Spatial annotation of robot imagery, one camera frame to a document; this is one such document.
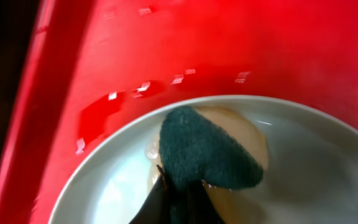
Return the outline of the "yellow green sponge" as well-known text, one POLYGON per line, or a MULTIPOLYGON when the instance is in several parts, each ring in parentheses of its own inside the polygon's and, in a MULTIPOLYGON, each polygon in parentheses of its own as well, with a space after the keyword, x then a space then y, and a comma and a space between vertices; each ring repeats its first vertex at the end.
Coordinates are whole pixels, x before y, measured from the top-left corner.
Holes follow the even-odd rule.
POLYGON ((230 193, 259 185, 268 164, 264 135, 234 111, 182 106, 162 121, 149 150, 157 181, 170 190, 170 223, 191 223, 191 183, 201 182, 225 223, 237 217, 230 193))

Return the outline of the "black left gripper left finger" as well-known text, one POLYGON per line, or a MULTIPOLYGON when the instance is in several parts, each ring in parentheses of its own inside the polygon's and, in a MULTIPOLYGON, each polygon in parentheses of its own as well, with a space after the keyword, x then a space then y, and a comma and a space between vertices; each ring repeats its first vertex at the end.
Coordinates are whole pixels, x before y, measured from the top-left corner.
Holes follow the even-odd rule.
POLYGON ((170 190, 164 170, 157 165, 160 173, 145 202, 129 224, 169 224, 170 190))

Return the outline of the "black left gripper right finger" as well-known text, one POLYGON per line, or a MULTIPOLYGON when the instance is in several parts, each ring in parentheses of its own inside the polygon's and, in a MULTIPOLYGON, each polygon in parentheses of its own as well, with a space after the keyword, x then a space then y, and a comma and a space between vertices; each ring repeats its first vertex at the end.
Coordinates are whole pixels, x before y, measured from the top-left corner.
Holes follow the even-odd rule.
POLYGON ((201 182, 191 183, 191 223, 225 224, 201 182))

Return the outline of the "light green plate front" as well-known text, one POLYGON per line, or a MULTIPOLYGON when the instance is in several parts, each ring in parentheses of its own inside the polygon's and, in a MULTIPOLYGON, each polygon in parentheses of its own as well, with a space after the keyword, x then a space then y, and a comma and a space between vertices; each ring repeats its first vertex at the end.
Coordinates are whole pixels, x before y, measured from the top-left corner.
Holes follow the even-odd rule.
MULTIPOLYGON (((358 131, 313 108, 262 96, 195 98, 188 106, 223 106, 254 123, 269 159, 254 189, 231 192, 242 223, 358 223, 358 131)), ((62 190, 50 223, 129 223, 157 176, 151 143, 164 106, 101 143, 62 190)))

